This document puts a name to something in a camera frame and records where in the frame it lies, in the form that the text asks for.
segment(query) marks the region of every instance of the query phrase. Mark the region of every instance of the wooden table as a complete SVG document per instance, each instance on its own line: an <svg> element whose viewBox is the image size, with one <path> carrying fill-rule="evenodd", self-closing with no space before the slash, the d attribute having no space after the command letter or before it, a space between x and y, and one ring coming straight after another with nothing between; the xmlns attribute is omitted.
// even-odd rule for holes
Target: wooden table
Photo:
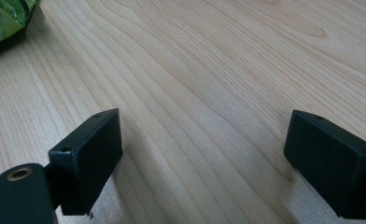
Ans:
<svg viewBox="0 0 366 224"><path fill-rule="evenodd" d="M366 140L366 0L41 0L15 42L0 174L120 109L124 155L94 218L60 223L348 222L283 147L293 109Z"/></svg>

